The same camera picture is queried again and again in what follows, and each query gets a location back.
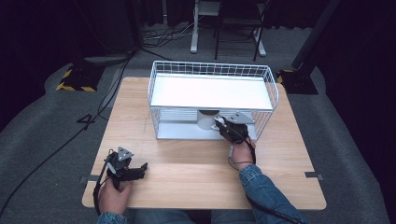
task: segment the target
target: white wire basket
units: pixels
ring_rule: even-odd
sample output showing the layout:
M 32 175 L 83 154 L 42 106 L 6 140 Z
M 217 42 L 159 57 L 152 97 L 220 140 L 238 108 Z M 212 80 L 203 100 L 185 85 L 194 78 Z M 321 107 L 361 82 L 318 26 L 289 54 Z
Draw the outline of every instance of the white wire basket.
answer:
M 156 61 L 148 84 L 148 104 L 157 139 L 223 139 L 216 129 L 197 125 L 198 112 L 238 112 L 253 122 L 258 140 L 278 102 L 276 82 L 267 65 Z

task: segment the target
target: white table leg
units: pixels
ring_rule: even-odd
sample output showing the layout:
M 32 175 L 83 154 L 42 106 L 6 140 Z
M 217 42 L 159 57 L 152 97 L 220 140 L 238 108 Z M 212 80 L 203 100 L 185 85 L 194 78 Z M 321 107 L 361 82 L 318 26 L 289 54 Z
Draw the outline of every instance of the white table leg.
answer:
M 194 28 L 192 30 L 191 39 L 191 53 L 196 53 L 198 50 L 198 14 L 199 14 L 199 0 L 195 0 L 194 8 Z

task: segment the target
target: hand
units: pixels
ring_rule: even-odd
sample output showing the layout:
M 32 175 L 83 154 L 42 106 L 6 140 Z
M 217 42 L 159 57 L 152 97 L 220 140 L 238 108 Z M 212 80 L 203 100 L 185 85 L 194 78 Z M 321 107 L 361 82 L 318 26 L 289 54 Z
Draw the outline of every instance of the hand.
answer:
M 251 141 L 249 138 L 247 139 L 247 141 L 250 142 L 253 147 L 256 147 L 256 144 L 254 144 L 254 142 Z M 239 171 L 247 167 L 248 165 L 253 164 L 253 158 L 251 156 L 248 144 L 246 142 L 243 142 L 241 144 L 233 144 L 233 155 L 231 156 L 231 159 L 233 160 L 236 169 L 238 169 Z
M 99 210 L 122 215 L 128 204 L 134 181 L 121 181 L 120 191 L 116 190 L 113 180 L 109 178 L 99 190 Z

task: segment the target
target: person's left hand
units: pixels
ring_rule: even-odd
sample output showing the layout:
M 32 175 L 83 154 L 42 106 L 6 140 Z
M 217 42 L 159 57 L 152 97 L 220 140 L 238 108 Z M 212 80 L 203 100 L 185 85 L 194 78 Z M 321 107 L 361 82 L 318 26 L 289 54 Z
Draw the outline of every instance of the person's left hand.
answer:
M 99 190 L 99 210 L 101 213 L 113 212 L 122 215 L 128 204 L 134 181 L 121 181 L 120 191 L 114 188 L 113 180 L 109 178 Z

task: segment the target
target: hazard tape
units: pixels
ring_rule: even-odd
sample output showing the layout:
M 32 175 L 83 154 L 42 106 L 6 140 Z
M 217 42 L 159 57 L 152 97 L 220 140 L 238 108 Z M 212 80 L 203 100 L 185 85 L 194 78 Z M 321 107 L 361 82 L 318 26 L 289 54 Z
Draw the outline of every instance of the hazard tape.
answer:
M 293 72 L 294 72 L 293 70 L 289 70 L 289 69 L 283 69 L 283 70 L 278 71 L 278 72 L 276 73 L 277 83 L 280 83 L 280 84 L 283 85 L 282 74 L 283 74 L 283 73 L 293 73 Z
M 70 74 L 72 73 L 73 67 L 69 67 L 67 71 L 64 73 L 64 77 L 62 78 L 61 82 L 58 84 L 56 87 L 56 90 L 64 90 L 64 91 L 97 91 L 95 87 L 90 87 L 90 86 L 69 86 L 65 85 L 64 83 L 66 82 L 67 79 L 70 78 Z

